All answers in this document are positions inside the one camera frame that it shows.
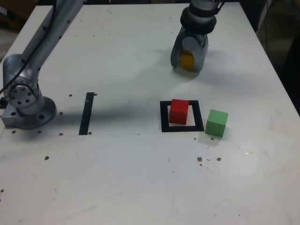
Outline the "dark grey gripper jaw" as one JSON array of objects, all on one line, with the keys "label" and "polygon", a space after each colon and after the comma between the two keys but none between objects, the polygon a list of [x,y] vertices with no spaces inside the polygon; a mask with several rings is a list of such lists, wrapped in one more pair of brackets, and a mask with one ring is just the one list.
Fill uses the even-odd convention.
[{"label": "dark grey gripper jaw", "polygon": [[170,57],[171,65],[174,68],[176,68],[179,65],[181,53],[186,52],[186,50],[182,47],[182,40],[185,37],[186,37],[186,30],[184,27],[181,27],[176,37],[175,43],[173,45],[171,57]]}]

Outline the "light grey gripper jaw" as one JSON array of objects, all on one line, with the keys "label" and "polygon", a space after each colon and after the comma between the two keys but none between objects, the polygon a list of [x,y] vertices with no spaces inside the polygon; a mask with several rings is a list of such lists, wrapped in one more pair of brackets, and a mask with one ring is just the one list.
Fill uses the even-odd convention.
[{"label": "light grey gripper jaw", "polygon": [[195,73],[201,72],[208,51],[208,36],[185,37],[182,47],[186,50],[182,52],[182,68]]}]

